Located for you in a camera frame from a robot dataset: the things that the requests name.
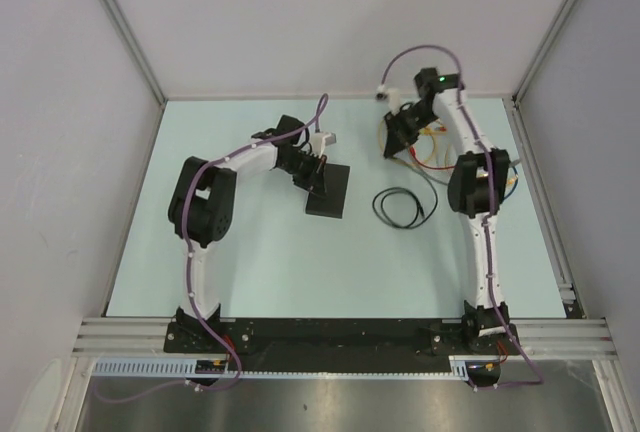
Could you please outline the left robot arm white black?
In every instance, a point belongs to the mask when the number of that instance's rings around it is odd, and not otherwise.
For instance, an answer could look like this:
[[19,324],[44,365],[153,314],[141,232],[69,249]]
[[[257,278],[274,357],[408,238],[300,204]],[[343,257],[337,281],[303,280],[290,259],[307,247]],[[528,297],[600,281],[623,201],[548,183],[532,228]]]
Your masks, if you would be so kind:
[[248,144],[213,161],[195,156],[183,163],[168,208],[175,234],[186,244],[185,301],[176,322],[197,350],[214,349],[221,328],[214,322],[221,303],[207,277],[206,259],[229,231],[236,188],[243,180],[280,169],[293,184],[312,196],[327,196],[326,148],[336,142],[331,132],[315,129],[283,115],[275,127],[257,132]]

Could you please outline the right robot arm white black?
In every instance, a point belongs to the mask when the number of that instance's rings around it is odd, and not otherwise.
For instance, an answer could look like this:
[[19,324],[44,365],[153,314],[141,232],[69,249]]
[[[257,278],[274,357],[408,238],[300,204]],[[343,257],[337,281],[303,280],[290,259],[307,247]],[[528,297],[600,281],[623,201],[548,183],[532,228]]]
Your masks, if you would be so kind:
[[376,99],[388,103],[384,116],[387,138],[383,156],[392,158],[413,146],[425,127],[441,121],[457,154],[447,184],[447,200],[459,215],[466,242],[469,295],[464,301],[461,340],[473,353],[484,353],[497,340],[513,334],[508,306],[502,295],[498,268],[496,226],[504,201],[511,160],[482,132],[466,103],[458,74],[441,75],[424,68],[414,77],[418,100],[401,103],[397,90],[381,84]]

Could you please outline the black network switch box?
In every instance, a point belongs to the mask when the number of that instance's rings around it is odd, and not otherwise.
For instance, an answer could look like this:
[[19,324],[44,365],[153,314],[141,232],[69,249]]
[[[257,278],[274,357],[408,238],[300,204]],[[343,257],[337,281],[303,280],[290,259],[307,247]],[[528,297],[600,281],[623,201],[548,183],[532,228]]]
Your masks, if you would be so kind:
[[350,167],[327,164],[324,172],[325,196],[309,194],[305,213],[311,216],[342,219],[346,201]]

